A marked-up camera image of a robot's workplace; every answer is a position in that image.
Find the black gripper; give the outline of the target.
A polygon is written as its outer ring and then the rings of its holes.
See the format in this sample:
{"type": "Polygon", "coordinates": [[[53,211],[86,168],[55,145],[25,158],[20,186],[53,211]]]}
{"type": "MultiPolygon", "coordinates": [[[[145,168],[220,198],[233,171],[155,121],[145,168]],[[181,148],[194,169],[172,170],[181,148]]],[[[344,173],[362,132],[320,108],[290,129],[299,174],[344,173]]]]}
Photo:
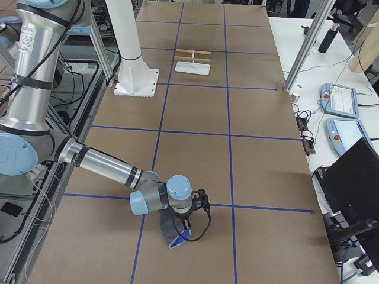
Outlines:
{"type": "Polygon", "coordinates": [[[203,209],[204,211],[210,210],[208,195],[204,189],[193,191],[191,195],[191,202],[191,211],[197,211],[199,209],[203,209]]]}

